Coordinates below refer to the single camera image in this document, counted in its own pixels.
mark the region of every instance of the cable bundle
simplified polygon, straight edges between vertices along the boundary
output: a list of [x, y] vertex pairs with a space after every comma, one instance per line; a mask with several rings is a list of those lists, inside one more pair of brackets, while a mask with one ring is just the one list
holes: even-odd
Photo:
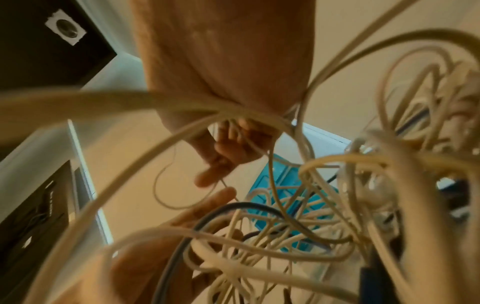
[[[385, 265], [401, 302], [476, 302], [480, 298], [480, 195], [477, 193], [480, 161], [476, 156], [480, 140], [480, 41], [469, 34], [454, 30], [422, 30], [387, 39], [345, 59], [371, 34], [415, 2], [399, 2], [361, 32], [319, 72], [298, 109], [296, 126], [283, 118], [205, 96], [68, 91], [4, 96], [0, 101], [0, 141], [66, 119], [92, 119], [107, 114], [154, 108], [216, 112], [183, 127], [147, 151], [117, 176], [95, 201], [85, 207], [78, 220], [63, 234], [45, 261], [25, 304], [45, 302], [56, 275], [94, 220], [98, 209], [136, 172], [169, 147], [195, 136], [209, 125], [240, 117], [269, 125], [295, 139], [304, 160], [303, 164], [297, 165], [302, 185], [296, 193], [287, 200], [279, 199], [278, 189], [273, 181], [272, 147], [268, 153], [271, 193], [269, 189], [258, 191], [267, 197], [267, 201], [272, 195], [274, 206], [233, 203], [209, 214], [193, 230], [165, 226], [151, 228], [108, 246], [97, 256], [88, 276], [84, 278], [82, 287], [85, 292], [82, 296], [85, 302], [121, 303], [107, 275], [113, 254], [127, 245], [172, 235], [181, 235], [185, 239], [162, 275], [153, 299], [155, 303], [164, 302], [169, 277], [182, 257], [194, 270], [221, 272], [209, 290], [208, 300], [211, 303], [228, 303], [234, 300], [235, 291], [244, 300], [262, 303], [272, 287], [269, 287], [269, 284], [302, 288], [354, 303], [358, 301], [358, 296], [351, 291], [292, 275], [291, 263], [337, 263], [348, 259], [357, 251], [368, 264], [369, 249], [372, 246]], [[454, 62], [449, 53], [439, 46], [422, 47], [405, 54], [388, 69], [379, 85], [376, 106], [382, 130], [364, 132], [352, 141], [344, 155], [315, 158], [309, 142], [302, 134], [302, 125], [308, 103], [317, 87], [364, 56], [385, 47], [416, 40], [454, 43], [467, 50], [475, 59], [476, 65]], [[385, 92], [388, 90], [391, 74], [401, 61], [417, 52], [438, 54], [442, 65], [432, 63], [422, 69], [407, 89], [394, 114], [389, 117], [386, 112], [388, 98], [385, 97]], [[317, 171], [338, 163], [343, 165], [337, 174], [339, 193], [335, 192]], [[466, 235], [460, 240], [454, 237], [448, 210], [435, 187], [436, 181], [443, 177], [464, 178], [470, 185], [471, 220], [467, 225]], [[309, 194], [299, 197], [305, 190]], [[304, 214], [303, 210], [311, 204], [308, 203], [308, 198], [312, 193], [317, 194], [326, 207]], [[286, 209], [297, 199], [302, 201], [300, 210], [295, 216], [290, 216]], [[253, 208], [262, 208], [269, 216], [261, 217], [243, 211]], [[225, 220], [225, 213], [232, 210], [235, 212], [226, 237], [203, 232], [209, 225]], [[393, 221], [392, 229], [380, 227], [374, 220], [377, 213], [397, 214], [397, 211], [401, 212], [402, 221]], [[318, 219], [319, 216], [327, 214], [333, 214], [333, 218]], [[253, 217], [265, 220], [265, 229], [249, 236], [245, 242], [232, 239], [236, 224], [243, 218]], [[398, 235], [399, 229], [395, 227], [400, 225], [409, 256], [404, 269], [401, 269], [387, 245], [389, 239]], [[299, 240], [308, 241], [321, 248], [323, 254], [306, 253], [292, 248], [292, 243]], [[210, 243], [223, 245], [220, 255], [212, 249]], [[278, 249], [282, 247], [290, 248], [290, 251], [280, 252]], [[189, 261], [186, 252], [190, 248], [207, 262], [209, 268]], [[235, 248], [233, 254], [229, 254], [229, 248]], [[262, 258], [267, 259], [267, 269], [254, 268]], [[271, 270], [272, 258], [288, 260], [290, 271], [281, 273]], [[261, 293], [256, 294], [250, 280], [264, 282]]]

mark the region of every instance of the person's hand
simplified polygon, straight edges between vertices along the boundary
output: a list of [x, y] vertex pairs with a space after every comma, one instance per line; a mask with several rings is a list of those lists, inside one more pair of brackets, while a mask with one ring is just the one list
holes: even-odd
[[[222, 189], [163, 225], [192, 228], [199, 219], [212, 210], [233, 200], [236, 194], [235, 189], [231, 187]], [[220, 223], [212, 227], [209, 232], [215, 233], [227, 227], [229, 223], [229, 220]], [[236, 230], [233, 237], [241, 239], [242, 234]], [[182, 237], [161, 238], [132, 246], [119, 253], [113, 261], [110, 277], [114, 290], [123, 303], [150, 304], [157, 282], [181, 240]], [[190, 257], [198, 265], [203, 263], [192, 251]], [[191, 304], [205, 288], [210, 286], [217, 275], [217, 273], [201, 273], [193, 277], [193, 271], [186, 264], [181, 263], [170, 281], [166, 302]], [[54, 304], [78, 303], [77, 292], [78, 284], [65, 292]]]
[[[315, 0], [130, 0], [149, 90], [207, 94], [284, 116], [310, 77]], [[206, 113], [160, 111], [170, 130]], [[241, 132], [266, 151], [280, 135], [240, 120]], [[210, 168], [195, 180], [209, 186], [261, 155], [227, 122], [189, 143]]]

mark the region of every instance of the tangled cable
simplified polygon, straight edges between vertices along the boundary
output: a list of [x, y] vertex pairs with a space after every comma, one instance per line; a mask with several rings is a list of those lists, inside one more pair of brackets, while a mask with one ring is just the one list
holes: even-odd
[[[476, 302], [480, 298], [480, 195], [477, 193], [480, 191], [480, 160], [477, 157], [480, 141], [480, 41], [455, 30], [421, 30], [379, 42], [345, 59], [371, 34], [415, 2], [400, 1], [361, 32], [319, 72], [299, 107], [296, 126], [283, 118], [205, 96], [70, 91], [3, 96], [0, 100], [0, 141], [66, 119], [92, 119], [142, 109], [217, 113], [181, 128], [151, 148], [117, 176], [95, 201], [90, 202], [51, 251], [31, 286], [25, 304], [45, 302], [56, 275], [99, 208], [136, 172], [169, 147], [195, 136], [209, 125], [240, 117], [274, 127], [296, 141], [304, 163], [297, 165], [302, 185], [295, 194], [286, 199], [279, 198], [279, 189], [272, 174], [272, 147], [268, 153], [270, 189], [260, 189], [247, 200], [260, 194], [266, 197], [267, 202], [273, 198], [274, 205], [233, 203], [209, 214], [193, 230], [162, 226], [136, 232], [115, 242], [97, 256], [82, 284], [88, 290], [82, 294], [88, 303], [121, 303], [107, 275], [116, 251], [127, 245], [171, 235], [181, 235], [185, 239], [162, 275], [154, 303], [165, 302], [169, 276], [182, 257], [195, 270], [221, 272], [208, 292], [210, 303], [235, 300], [235, 290], [242, 299], [262, 303], [276, 284], [354, 303], [358, 301], [358, 295], [352, 291], [292, 275], [292, 262], [338, 263], [358, 251], [364, 263], [368, 264], [372, 246], [392, 279], [401, 302]], [[385, 47], [416, 40], [456, 44], [468, 51], [476, 64], [454, 62], [449, 53], [439, 46], [421, 47], [408, 52], [387, 70], [378, 87], [375, 100], [382, 130], [364, 132], [352, 141], [343, 155], [315, 158], [302, 133], [305, 112], [314, 91], [329, 77], [356, 60]], [[438, 54], [442, 65], [426, 65], [389, 117], [386, 111], [388, 98], [385, 95], [391, 74], [403, 60], [418, 52]], [[337, 163], [343, 164], [337, 173], [339, 193], [317, 171]], [[461, 239], [454, 236], [448, 210], [436, 189], [436, 181], [443, 177], [466, 179], [470, 185], [471, 216], [465, 236]], [[318, 195], [321, 200], [309, 202], [312, 194]], [[287, 210], [295, 201], [300, 202], [299, 210], [290, 215]], [[324, 203], [325, 207], [304, 213], [305, 209], [317, 203]], [[245, 208], [263, 208], [269, 215], [250, 214], [243, 211]], [[230, 210], [235, 210], [235, 213], [226, 237], [203, 232], [208, 225], [224, 220], [222, 214]], [[392, 226], [402, 226], [405, 250], [408, 252], [408, 263], [403, 267], [400, 267], [388, 246], [388, 240], [398, 235], [399, 230], [380, 227], [375, 220], [377, 213], [395, 214], [398, 211], [402, 214], [402, 220], [392, 221]], [[319, 219], [323, 215], [333, 217]], [[234, 228], [243, 218], [264, 220], [266, 227], [256, 235], [249, 236], [245, 242], [231, 239]], [[293, 248], [292, 244], [300, 240], [315, 244], [322, 253], [312, 254]], [[223, 245], [220, 255], [210, 243]], [[279, 251], [284, 247], [289, 249], [288, 253]], [[189, 261], [185, 252], [190, 248], [207, 262], [209, 268]], [[233, 254], [229, 254], [229, 248], [235, 248]], [[255, 268], [254, 265], [263, 258], [267, 259], [267, 269]], [[288, 260], [289, 268], [283, 273], [271, 270], [272, 258]], [[264, 282], [261, 293], [256, 293], [250, 280]]]

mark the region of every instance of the hand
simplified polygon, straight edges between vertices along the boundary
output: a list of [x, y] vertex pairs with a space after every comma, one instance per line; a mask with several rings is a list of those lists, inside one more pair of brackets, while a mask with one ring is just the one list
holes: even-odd
[[[130, 3], [150, 90], [214, 95], [281, 116], [302, 100], [312, 67], [314, 0]], [[159, 114], [171, 131], [206, 115]], [[280, 135], [252, 121], [238, 123], [264, 151]], [[208, 130], [189, 141], [210, 165], [196, 178], [197, 186], [209, 186], [261, 156], [228, 123], [220, 126], [217, 141]]]
[[[222, 189], [207, 198], [203, 203], [181, 213], [163, 225], [192, 228], [196, 222], [212, 210], [227, 204], [236, 196], [235, 189]], [[227, 227], [230, 221], [212, 227], [210, 233], [216, 233]], [[240, 231], [235, 231], [234, 238], [241, 239]], [[110, 277], [117, 295], [125, 304], [150, 304], [157, 282], [162, 275], [170, 256], [182, 237], [161, 238], [132, 246], [113, 261]], [[190, 256], [198, 265], [203, 261], [192, 251]], [[201, 273], [193, 277], [193, 271], [181, 263], [172, 280], [167, 294], [167, 303], [191, 304], [193, 300], [215, 280], [217, 273]], [[78, 284], [65, 292], [54, 304], [78, 303]]]

